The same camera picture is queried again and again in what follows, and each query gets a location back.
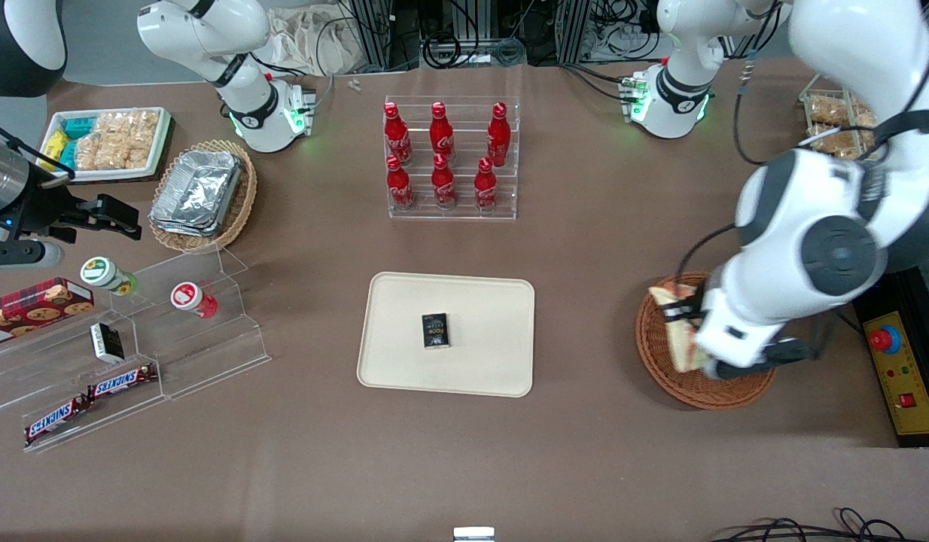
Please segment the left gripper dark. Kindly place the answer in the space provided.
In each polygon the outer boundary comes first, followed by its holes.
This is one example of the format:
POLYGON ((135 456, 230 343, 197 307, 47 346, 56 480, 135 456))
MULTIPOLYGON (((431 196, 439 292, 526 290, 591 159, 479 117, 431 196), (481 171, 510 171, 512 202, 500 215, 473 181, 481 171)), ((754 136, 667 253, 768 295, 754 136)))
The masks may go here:
MULTIPOLYGON (((689 299, 660 304, 659 309, 666 324, 677 321, 702 321, 708 314, 702 301, 689 299)), ((733 366, 727 361, 708 360, 708 377, 713 380, 729 381, 747 375, 771 373, 777 367, 812 359, 813 350, 798 337, 782 337, 764 347, 763 353, 749 367, 733 366)))

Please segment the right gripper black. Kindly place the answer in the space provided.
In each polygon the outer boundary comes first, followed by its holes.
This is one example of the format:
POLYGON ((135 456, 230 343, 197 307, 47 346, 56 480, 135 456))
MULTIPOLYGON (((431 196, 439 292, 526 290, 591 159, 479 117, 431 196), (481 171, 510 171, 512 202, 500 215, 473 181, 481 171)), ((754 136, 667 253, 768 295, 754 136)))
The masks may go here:
POLYGON ((65 186, 28 186, 0 207, 0 269, 60 265, 65 257, 61 244, 75 243, 76 225, 140 240, 139 219, 134 206, 107 194, 86 200, 76 198, 65 186))

